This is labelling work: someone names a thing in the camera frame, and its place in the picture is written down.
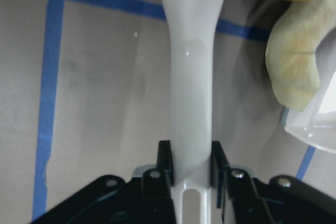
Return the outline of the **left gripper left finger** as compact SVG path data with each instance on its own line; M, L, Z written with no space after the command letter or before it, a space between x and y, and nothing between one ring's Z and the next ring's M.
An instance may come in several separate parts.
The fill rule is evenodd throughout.
M155 165L135 169L129 182L104 175L34 223L175 223L170 141L159 141Z

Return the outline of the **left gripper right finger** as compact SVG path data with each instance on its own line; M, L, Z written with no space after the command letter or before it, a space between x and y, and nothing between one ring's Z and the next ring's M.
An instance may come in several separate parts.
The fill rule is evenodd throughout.
M335 199L289 175L261 182L230 165L219 141L212 142L211 186L222 223L335 223Z

